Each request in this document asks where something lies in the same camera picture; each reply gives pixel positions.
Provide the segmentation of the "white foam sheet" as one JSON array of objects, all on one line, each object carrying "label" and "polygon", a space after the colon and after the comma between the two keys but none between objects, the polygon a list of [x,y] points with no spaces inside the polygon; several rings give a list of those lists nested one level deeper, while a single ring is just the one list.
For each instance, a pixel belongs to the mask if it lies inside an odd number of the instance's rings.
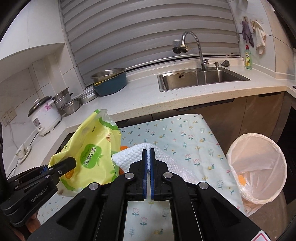
[{"label": "white foam sheet", "polygon": [[122,150],[112,155],[112,161],[121,168],[123,172],[127,172],[132,163],[140,161],[142,159],[142,151],[146,150],[148,153],[154,149],[155,158],[158,161],[165,162],[168,166],[168,170],[174,174],[179,175],[185,182],[198,184],[200,180],[189,169],[182,167],[177,161],[160,150],[157,146],[150,143],[142,143],[133,147]]}]

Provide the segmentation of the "yellow green snack bag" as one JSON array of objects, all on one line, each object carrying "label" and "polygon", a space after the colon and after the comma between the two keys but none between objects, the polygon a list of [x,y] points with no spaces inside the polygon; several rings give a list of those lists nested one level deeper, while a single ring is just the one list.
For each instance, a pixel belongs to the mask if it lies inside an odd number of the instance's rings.
[{"label": "yellow green snack bag", "polygon": [[120,146],[121,132],[115,121],[105,109],[95,110],[49,161],[49,167],[68,157],[76,161],[76,167],[60,177],[57,194],[74,197],[93,182],[104,185],[114,181],[119,166],[112,155],[120,151]]}]

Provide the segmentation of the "white trash bin with bag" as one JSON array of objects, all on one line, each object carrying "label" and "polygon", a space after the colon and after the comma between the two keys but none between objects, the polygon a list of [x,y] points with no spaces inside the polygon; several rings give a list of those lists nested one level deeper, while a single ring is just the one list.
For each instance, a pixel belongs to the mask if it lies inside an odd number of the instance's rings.
[{"label": "white trash bin with bag", "polygon": [[231,144],[226,158],[247,216],[279,196],[287,180],[287,163],[272,139],[259,133],[243,134]]}]

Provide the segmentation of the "white power strip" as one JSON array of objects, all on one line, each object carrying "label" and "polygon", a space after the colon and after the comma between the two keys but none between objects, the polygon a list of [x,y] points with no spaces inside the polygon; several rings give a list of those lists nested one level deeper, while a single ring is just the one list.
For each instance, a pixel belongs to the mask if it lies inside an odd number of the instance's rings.
[{"label": "white power strip", "polygon": [[24,158],[26,158],[27,157],[27,155],[29,154],[29,152],[31,151],[31,145],[28,145],[27,147],[24,145],[24,144],[22,144],[19,148],[18,148],[18,150],[17,150],[17,152],[16,152],[16,156],[19,158],[19,159],[24,159]]}]

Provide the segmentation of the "white rice cooker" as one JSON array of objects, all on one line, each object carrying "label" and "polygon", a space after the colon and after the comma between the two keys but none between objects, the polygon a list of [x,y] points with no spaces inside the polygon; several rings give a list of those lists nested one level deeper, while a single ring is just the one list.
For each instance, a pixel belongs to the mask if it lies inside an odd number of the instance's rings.
[{"label": "white rice cooker", "polygon": [[28,112],[28,118],[41,136],[51,132],[62,120],[62,116],[51,96],[35,100],[34,105]]}]

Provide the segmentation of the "stacked steel pots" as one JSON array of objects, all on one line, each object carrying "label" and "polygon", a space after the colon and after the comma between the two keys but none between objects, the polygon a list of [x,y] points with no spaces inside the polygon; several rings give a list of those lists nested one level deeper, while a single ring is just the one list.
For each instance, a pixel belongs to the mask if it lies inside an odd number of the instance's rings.
[{"label": "stacked steel pots", "polygon": [[72,93],[66,88],[53,96],[55,106],[61,115],[71,115],[80,108],[79,99],[72,98],[71,95]]}]

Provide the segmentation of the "stainless steel sink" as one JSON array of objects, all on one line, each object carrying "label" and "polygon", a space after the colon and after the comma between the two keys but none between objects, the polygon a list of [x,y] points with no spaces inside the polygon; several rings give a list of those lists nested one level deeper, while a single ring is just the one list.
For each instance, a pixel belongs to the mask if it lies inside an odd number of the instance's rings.
[{"label": "stainless steel sink", "polygon": [[158,75],[160,92],[237,81],[250,81],[250,79],[222,67],[211,67],[207,71],[202,71],[201,69],[188,69]]}]

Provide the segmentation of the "blue basin with steel bowl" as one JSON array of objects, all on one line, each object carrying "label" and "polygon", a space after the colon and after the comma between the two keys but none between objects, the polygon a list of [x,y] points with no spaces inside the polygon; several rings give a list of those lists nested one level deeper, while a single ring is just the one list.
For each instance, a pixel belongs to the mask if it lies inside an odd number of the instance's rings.
[{"label": "blue basin with steel bowl", "polygon": [[113,68],[97,72],[91,76],[93,88],[99,96],[114,94],[127,85],[125,68]]}]

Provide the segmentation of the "stack of steel plates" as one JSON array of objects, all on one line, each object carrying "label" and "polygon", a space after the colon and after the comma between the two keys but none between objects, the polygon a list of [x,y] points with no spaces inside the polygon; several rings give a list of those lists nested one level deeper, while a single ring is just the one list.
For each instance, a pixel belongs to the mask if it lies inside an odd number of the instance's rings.
[{"label": "stack of steel plates", "polygon": [[81,105],[84,105],[93,99],[96,99],[98,97],[97,92],[95,91],[93,86],[87,87],[84,92],[79,95],[78,99]]}]

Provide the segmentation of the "steel scrubber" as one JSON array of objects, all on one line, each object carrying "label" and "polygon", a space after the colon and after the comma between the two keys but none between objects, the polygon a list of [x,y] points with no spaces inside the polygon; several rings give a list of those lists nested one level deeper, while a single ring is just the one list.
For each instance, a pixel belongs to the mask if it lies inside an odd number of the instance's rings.
[{"label": "steel scrubber", "polygon": [[228,60],[224,60],[224,61],[221,63],[221,66],[223,66],[223,67],[229,67],[229,66],[230,66],[230,61],[228,61]]}]

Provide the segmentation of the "grey window blind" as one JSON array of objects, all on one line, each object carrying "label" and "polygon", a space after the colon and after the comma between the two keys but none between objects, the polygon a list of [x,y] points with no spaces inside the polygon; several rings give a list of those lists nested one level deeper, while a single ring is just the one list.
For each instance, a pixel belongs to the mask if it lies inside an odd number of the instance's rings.
[{"label": "grey window blind", "polygon": [[112,68],[132,70],[175,59],[174,40],[186,30],[184,57],[240,54],[227,1],[60,1],[74,59],[85,85]]}]

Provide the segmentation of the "green dish soap bottle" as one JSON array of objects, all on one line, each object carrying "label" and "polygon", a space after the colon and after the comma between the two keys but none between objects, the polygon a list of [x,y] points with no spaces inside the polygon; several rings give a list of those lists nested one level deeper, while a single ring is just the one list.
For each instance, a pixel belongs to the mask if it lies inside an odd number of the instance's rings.
[{"label": "green dish soap bottle", "polygon": [[244,66],[246,69],[252,69],[252,54],[248,45],[245,46],[244,51]]}]

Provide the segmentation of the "purple hanging cloth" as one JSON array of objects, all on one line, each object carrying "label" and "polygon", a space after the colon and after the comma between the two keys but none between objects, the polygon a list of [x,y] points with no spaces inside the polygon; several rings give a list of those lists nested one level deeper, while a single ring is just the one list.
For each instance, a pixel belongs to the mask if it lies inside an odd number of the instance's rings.
[{"label": "purple hanging cloth", "polygon": [[253,41],[252,33],[250,31],[247,21],[242,21],[242,36],[243,36],[243,40],[248,42],[250,44],[250,46],[253,48],[254,41]]}]

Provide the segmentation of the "cream hanging cloth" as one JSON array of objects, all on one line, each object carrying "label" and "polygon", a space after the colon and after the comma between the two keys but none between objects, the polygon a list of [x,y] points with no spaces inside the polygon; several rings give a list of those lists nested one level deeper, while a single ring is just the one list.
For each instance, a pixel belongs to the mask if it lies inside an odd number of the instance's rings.
[{"label": "cream hanging cloth", "polygon": [[257,21],[251,21],[251,26],[256,37],[256,51],[261,55],[265,50],[266,32]]}]

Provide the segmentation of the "wall power socket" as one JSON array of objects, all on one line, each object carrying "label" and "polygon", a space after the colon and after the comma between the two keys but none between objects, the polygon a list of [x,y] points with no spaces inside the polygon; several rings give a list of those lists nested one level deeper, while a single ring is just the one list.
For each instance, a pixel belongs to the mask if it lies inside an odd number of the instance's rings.
[{"label": "wall power socket", "polygon": [[1,117],[1,120],[4,126],[7,126],[15,117],[16,117],[16,111],[14,108],[11,108],[6,113],[3,114],[3,116]]}]

